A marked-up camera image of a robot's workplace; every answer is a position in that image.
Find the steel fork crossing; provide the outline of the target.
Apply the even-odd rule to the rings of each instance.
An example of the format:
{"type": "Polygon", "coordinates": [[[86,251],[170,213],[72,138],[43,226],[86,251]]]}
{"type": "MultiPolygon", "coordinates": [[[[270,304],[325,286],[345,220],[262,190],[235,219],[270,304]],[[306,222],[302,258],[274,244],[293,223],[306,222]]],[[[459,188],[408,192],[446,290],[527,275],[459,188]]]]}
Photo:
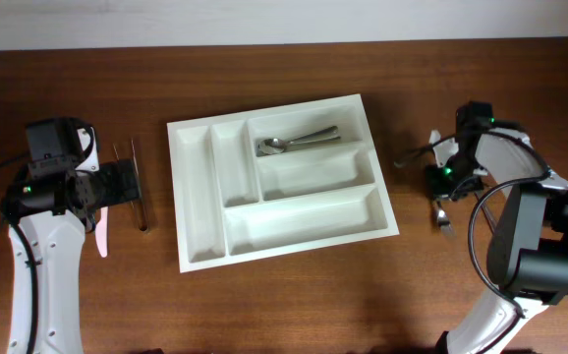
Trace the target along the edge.
{"type": "Polygon", "coordinates": [[[432,203],[435,223],[442,234],[449,239],[455,238],[456,233],[447,212],[443,209],[440,201],[432,203]]]}

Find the steel tablespoon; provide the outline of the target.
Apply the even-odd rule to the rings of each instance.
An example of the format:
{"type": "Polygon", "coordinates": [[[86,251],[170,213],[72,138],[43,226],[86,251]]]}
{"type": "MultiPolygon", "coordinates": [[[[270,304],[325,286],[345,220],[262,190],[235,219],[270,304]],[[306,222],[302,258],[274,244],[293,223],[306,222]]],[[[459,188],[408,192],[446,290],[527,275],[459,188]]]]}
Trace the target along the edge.
{"type": "Polygon", "coordinates": [[[307,135],[299,136],[293,139],[289,139],[286,141],[296,140],[296,139],[318,138],[318,137],[331,136],[331,135],[340,135],[339,128],[337,126],[330,126],[322,130],[307,135]]]}
{"type": "Polygon", "coordinates": [[[339,141],[341,139],[340,135],[331,135],[318,138],[307,138],[307,139],[296,139],[286,141],[283,139],[269,138],[260,141],[256,146],[256,153],[258,155],[275,155],[284,153],[291,148],[296,148],[298,146],[306,146],[320,143],[331,143],[339,141]]]}

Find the steel fork tines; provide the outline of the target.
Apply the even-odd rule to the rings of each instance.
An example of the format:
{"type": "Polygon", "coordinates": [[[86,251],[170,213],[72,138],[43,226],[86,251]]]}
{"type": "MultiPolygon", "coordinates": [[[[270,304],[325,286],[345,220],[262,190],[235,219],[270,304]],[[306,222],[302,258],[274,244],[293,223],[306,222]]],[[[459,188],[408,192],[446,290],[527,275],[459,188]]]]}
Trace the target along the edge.
{"type": "Polygon", "coordinates": [[[481,210],[482,210],[483,216],[484,216],[484,218],[487,222],[487,225],[488,225],[490,231],[492,233],[494,233],[495,228],[497,226],[497,221],[496,221],[496,218],[494,217],[491,209],[488,207],[488,205],[486,203],[483,203],[481,210]]]}

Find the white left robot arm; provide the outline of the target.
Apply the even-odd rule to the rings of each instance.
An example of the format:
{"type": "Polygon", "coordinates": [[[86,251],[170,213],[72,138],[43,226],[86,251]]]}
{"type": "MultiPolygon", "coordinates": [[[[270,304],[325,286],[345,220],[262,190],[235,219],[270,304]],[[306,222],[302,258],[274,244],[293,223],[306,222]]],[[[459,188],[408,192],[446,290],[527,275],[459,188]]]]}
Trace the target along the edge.
{"type": "Polygon", "coordinates": [[[32,179],[22,166],[1,203],[14,259],[10,353],[80,353],[85,236],[108,254],[108,210],[141,198],[131,159],[32,179]]]}

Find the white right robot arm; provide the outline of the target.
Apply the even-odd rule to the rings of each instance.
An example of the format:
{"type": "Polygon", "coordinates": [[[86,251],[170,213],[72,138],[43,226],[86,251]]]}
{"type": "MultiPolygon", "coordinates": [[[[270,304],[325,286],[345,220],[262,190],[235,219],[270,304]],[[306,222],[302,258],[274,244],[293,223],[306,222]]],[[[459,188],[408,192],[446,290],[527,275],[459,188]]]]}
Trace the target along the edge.
{"type": "Polygon", "coordinates": [[[533,317],[568,296],[568,181],[518,130],[465,130],[446,138],[432,131],[427,148],[442,176],[456,172],[458,159],[467,156],[496,183],[477,200],[468,225],[470,259],[485,290],[462,322],[441,334],[435,350],[500,353],[533,317]],[[477,216],[498,192],[506,202],[480,265],[477,216]]]}

